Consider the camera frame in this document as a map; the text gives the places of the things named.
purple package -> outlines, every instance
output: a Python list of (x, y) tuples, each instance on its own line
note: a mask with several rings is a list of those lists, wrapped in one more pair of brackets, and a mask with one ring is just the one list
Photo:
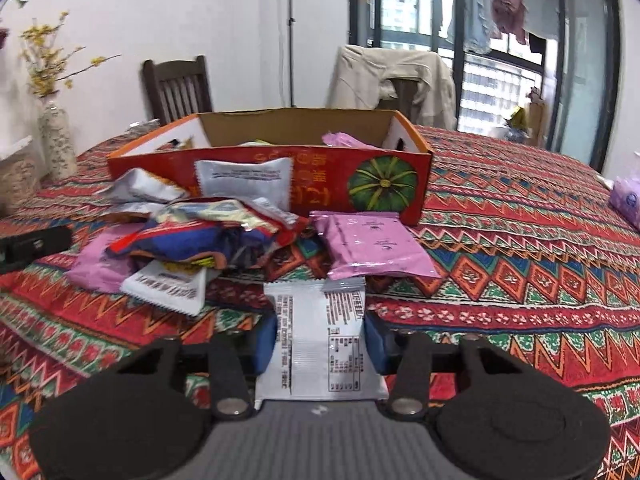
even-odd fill
[(370, 274), (440, 277), (398, 213), (312, 211), (309, 216), (334, 260), (332, 280)]
[(107, 294), (119, 292), (120, 284), (136, 272), (136, 268), (128, 256), (108, 256), (104, 251), (112, 242), (140, 231), (144, 225), (144, 222), (140, 222), (106, 228), (78, 254), (66, 278), (70, 283), (89, 290)]
[(633, 227), (640, 230), (640, 179), (617, 178), (609, 203), (618, 211)]
[(322, 142), (327, 146), (340, 146), (342, 148), (366, 148), (368, 150), (379, 150), (377, 146), (365, 144), (361, 140), (351, 137), (349, 134), (338, 132), (337, 134), (324, 134)]

black device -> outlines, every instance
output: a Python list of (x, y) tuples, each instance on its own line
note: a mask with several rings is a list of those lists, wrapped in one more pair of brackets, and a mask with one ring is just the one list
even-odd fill
[[(589, 480), (609, 446), (595, 405), (486, 340), (436, 344), (392, 331), (372, 312), (367, 351), (397, 373), (388, 400), (266, 400), (255, 410), (246, 375), (257, 353), (260, 362), (271, 356), (273, 316), (248, 339), (157, 340), (47, 402), (30, 427), (44, 476)], [(203, 410), (185, 398), (184, 380), (206, 370)], [(442, 407), (429, 406), (432, 372), (456, 377), (458, 393)]]
[(63, 225), (0, 238), (0, 274), (21, 270), (38, 258), (66, 251), (72, 243), (71, 229)]

table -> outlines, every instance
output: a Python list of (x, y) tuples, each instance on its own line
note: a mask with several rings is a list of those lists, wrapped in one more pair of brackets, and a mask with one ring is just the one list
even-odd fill
[[(417, 239), (438, 280), (374, 278), (367, 308), (393, 326), (419, 326), (438, 341), (482, 333), (499, 347), (575, 388), (609, 417), (612, 439), (598, 478), (640, 472), (640, 235), (607, 205), (595, 172), (565, 156), (500, 140), (423, 128), (436, 155)], [(57, 224), (74, 228), (70, 251), (0, 276), (0, 461), (32, 479), (38, 466), (27, 429), (47, 399), (159, 336), (202, 342), (251, 328), (270, 308), (264, 280), (321, 278), (328, 257), (305, 232), (260, 271), (212, 282), (195, 320), (121, 294), (69, 285), (64, 272), (106, 224), (105, 155), (132, 135), (80, 157), (78, 177), (49, 184), (3, 236)], [(208, 403), (204, 378), (188, 396)], [(438, 376), (431, 397), (453, 393)]]

beige jacket on chair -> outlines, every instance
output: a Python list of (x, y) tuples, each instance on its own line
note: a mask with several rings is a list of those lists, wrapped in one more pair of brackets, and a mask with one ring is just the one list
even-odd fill
[(329, 108), (373, 110), (381, 98), (395, 97), (390, 79), (418, 82), (414, 105), (417, 123), (454, 130), (456, 91), (451, 70), (435, 52), (365, 48), (347, 45), (338, 51)]

metal screw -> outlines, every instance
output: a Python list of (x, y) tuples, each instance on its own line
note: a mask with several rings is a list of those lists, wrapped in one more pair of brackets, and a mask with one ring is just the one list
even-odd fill
[(241, 415), (249, 409), (249, 405), (237, 397), (227, 397), (218, 401), (216, 409), (223, 415)]
[(422, 411), (422, 403), (417, 399), (400, 397), (391, 403), (391, 410), (399, 415), (415, 415)]

